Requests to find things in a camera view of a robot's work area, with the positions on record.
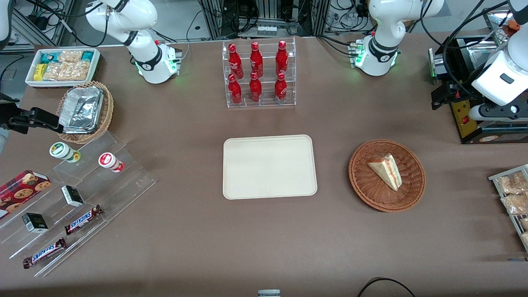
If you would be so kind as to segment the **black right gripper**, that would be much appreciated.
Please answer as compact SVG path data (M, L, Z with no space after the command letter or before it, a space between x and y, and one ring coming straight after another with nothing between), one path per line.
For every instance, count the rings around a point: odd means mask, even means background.
M63 130L60 117L38 107L30 111L18 107L19 99L0 94L0 124L5 130L14 130L21 134L28 133L28 127L39 127L48 130Z

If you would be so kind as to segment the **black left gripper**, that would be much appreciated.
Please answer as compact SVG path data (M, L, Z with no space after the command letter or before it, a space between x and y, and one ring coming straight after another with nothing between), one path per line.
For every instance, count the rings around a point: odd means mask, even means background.
M437 110L443 105L460 103L469 100L471 106L483 104L483 95L475 88L468 87L466 83L460 85L454 81L443 82L431 92L431 108Z

